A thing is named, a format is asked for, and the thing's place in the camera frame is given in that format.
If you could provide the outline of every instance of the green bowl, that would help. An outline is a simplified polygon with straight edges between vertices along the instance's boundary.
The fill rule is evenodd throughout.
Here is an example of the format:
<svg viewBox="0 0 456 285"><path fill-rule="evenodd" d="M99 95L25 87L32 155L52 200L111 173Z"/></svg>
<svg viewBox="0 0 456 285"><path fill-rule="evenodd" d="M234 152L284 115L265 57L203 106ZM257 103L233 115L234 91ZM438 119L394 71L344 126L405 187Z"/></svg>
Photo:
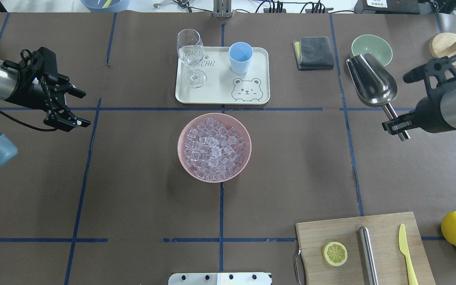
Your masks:
<svg viewBox="0 0 456 285"><path fill-rule="evenodd" d="M363 34L351 44L351 56L365 53L371 53L383 66L387 66L393 58L393 52L386 40L373 34Z"/></svg>

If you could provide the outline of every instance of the metal ice scoop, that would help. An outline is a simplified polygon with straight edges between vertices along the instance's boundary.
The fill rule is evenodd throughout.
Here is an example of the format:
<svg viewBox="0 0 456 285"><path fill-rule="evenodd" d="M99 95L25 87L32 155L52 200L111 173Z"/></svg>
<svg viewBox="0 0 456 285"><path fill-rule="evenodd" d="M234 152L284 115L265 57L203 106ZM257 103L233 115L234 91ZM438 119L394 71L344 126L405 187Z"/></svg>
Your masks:
<svg viewBox="0 0 456 285"><path fill-rule="evenodd" d="M390 102L397 97L397 83L385 67L370 53L346 60L358 98L369 107L382 107L388 119L398 117ZM410 139L407 132L400 140Z"/></svg>

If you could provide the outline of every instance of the yellow utensil handle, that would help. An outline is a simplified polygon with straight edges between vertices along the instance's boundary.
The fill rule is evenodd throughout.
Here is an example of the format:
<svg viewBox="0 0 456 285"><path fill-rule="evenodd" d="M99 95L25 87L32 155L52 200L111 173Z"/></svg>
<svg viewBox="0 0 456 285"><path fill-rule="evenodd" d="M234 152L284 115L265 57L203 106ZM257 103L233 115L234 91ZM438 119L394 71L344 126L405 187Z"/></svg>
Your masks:
<svg viewBox="0 0 456 285"><path fill-rule="evenodd" d="M105 2L105 5L103 5L102 8L107 8L108 6L110 6L110 3L112 3L112 0L107 0L107 2Z"/></svg>
<svg viewBox="0 0 456 285"><path fill-rule="evenodd" d="M409 285L418 285L416 274L414 274L413 263L411 263L411 256L406 255L406 267L407 267L407 280Z"/></svg>

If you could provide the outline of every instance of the black box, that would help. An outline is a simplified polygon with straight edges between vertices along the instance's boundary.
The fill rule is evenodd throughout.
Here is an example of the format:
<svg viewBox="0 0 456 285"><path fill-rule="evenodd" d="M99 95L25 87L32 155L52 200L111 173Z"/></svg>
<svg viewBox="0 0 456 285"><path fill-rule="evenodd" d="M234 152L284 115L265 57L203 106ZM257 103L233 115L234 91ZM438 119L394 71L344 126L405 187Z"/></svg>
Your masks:
<svg viewBox="0 0 456 285"><path fill-rule="evenodd" d="M419 14L418 0L358 0L358 14Z"/></svg>

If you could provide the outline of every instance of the brown table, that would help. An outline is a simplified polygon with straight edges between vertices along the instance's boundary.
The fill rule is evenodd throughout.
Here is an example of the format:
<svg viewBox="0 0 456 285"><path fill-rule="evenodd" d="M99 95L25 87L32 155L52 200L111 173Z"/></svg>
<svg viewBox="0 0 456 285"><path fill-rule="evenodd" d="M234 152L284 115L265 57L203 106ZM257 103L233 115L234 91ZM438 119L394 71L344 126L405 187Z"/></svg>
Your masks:
<svg viewBox="0 0 456 285"><path fill-rule="evenodd" d="M206 46L266 49L270 101L177 102L175 36L188 27ZM456 284L456 249L439 229L456 206L456 131L388 135L386 116L360 103L344 63L357 36L387 40L402 114L426 95L423 82L402 75L428 61L440 31L456 32L456 16L0 14L0 59L51 49L59 72L87 92L68 105L93 121L38 133L0 116L19 148L0 169L0 284L166 284L173 272L266 271L289 285L296 222L404 211L414 212L436 283ZM291 43L304 36L331 39L333 70L297 70ZM42 111L0 107L42 124ZM199 182L177 159L183 126L207 112L239 119L253 142L246 169L223 184Z"/></svg>

